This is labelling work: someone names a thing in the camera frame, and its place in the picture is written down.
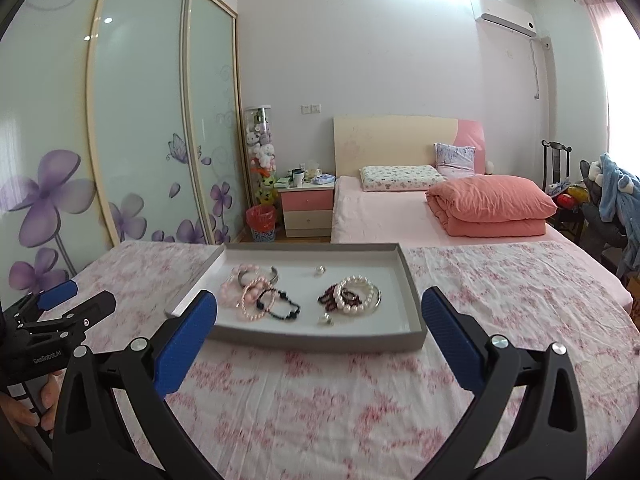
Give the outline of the cream and pink headboard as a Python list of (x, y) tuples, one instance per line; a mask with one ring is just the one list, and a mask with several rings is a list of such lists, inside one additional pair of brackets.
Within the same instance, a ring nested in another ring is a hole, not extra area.
[(485, 171), (483, 126), (474, 120), (433, 116), (336, 116), (335, 172), (357, 177), (365, 166), (434, 165), (434, 144), (475, 148), (475, 171)]

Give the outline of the sliding wardrobe with flowers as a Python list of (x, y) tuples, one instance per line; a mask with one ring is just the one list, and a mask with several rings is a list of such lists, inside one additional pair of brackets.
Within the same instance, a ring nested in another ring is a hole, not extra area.
[(1, 0), (1, 302), (246, 207), (236, 0)]

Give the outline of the pink curtain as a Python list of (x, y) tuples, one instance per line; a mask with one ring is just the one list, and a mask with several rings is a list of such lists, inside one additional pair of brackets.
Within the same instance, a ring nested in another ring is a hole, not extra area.
[(613, 0), (576, 0), (587, 12), (597, 38), (600, 53), (603, 53), (603, 31), (605, 21), (613, 15)]

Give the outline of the clear tube of plush toys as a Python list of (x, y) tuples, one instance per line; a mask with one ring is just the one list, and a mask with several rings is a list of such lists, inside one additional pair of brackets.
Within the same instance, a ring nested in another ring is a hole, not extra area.
[(272, 143), (269, 105), (244, 110), (243, 139), (250, 180), (254, 184), (276, 172), (276, 151)]

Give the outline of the folded salmon quilt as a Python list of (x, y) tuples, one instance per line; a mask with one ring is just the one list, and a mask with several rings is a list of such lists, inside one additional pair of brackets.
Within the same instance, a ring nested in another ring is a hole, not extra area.
[(556, 211), (533, 181), (514, 176), (448, 180), (429, 188), (425, 199), (450, 236), (543, 236)]

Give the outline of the lilac patterned pillow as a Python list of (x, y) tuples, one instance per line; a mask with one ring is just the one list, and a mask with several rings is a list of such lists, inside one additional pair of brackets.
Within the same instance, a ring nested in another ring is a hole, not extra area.
[(436, 170), (447, 180), (474, 177), (475, 148), (435, 143)]

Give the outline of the yellow plush toy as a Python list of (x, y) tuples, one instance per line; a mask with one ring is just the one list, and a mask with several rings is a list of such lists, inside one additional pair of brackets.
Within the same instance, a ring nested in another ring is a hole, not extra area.
[(256, 174), (254, 197), (257, 205), (274, 206), (277, 203), (276, 182), (272, 174)]

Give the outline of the grey cardboard tray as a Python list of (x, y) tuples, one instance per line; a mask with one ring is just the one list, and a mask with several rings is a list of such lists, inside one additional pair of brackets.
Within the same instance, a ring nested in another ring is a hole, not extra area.
[[(232, 271), (240, 266), (259, 266), (265, 276), (275, 276), (277, 289), (299, 304), (296, 320), (286, 319), (291, 308), (283, 301), (271, 314), (250, 320), (255, 308), (236, 304), (241, 289)], [(317, 266), (325, 266), (326, 273), (314, 276)], [(375, 284), (382, 292), (380, 305), (364, 315), (327, 311), (318, 300), (322, 292), (351, 275)], [(404, 352), (421, 349), (426, 336), (420, 294), (397, 244), (222, 245), (168, 301), (167, 316), (182, 315), (202, 290), (217, 303), (210, 338), (234, 344), (320, 353)], [(318, 324), (323, 312), (333, 325)]]

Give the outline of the wastebasket with red bag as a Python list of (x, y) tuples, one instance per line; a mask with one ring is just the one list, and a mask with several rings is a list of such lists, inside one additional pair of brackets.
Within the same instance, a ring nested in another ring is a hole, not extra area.
[(272, 205), (248, 208), (245, 219), (255, 243), (270, 243), (276, 240), (278, 213)]

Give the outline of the bed with pink sheet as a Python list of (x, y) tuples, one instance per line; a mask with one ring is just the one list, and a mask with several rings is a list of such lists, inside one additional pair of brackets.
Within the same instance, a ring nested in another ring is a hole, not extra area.
[(356, 177), (340, 177), (334, 190), (333, 243), (397, 243), (406, 247), (557, 242), (579, 270), (592, 276), (629, 311), (631, 293), (588, 252), (548, 226), (544, 235), (526, 237), (450, 236), (427, 205), (425, 193), (364, 192)]

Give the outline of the white air conditioner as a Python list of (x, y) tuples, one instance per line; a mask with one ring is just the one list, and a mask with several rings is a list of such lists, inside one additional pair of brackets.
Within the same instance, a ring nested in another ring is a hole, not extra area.
[(518, 6), (500, 0), (475, 0), (472, 8), (477, 21), (498, 25), (528, 38), (537, 36), (533, 15)]

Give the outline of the white mug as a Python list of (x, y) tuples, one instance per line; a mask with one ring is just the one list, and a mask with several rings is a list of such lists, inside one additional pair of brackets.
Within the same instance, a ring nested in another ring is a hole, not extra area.
[(292, 171), (292, 185), (301, 186), (304, 183), (305, 171), (296, 169)]

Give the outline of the dark wooden chair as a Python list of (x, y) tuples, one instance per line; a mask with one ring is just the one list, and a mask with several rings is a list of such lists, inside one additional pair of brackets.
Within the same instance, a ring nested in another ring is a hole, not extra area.
[(570, 184), (570, 154), (573, 149), (556, 141), (541, 141), (544, 150), (542, 189), (550, 195), (561, 193), (564, 184)]

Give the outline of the thin silver bangle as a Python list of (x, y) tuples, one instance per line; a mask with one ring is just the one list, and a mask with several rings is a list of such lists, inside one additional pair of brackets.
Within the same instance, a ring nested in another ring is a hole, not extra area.
[(375, 310), (382, 301), (382, 292), (364, 276), (352, 276), (342, 288), (342, 292), (353, 292), (360, 298), (359, 304), (348, 304), (343, 300), (343, 312), (347, 315), (364, 315)]

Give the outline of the blue plush garment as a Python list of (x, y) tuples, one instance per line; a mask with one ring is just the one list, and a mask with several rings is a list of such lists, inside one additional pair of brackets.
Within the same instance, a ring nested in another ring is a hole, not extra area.
[(617, 217), (627, 237), (617, 266), (617, 275), (622, 278), (629, 272), (639, 272), (639, 178), (617, 166), (608, 153), (600, 156), (600, 166), (603, 177), (600, 217), (603, 222)]

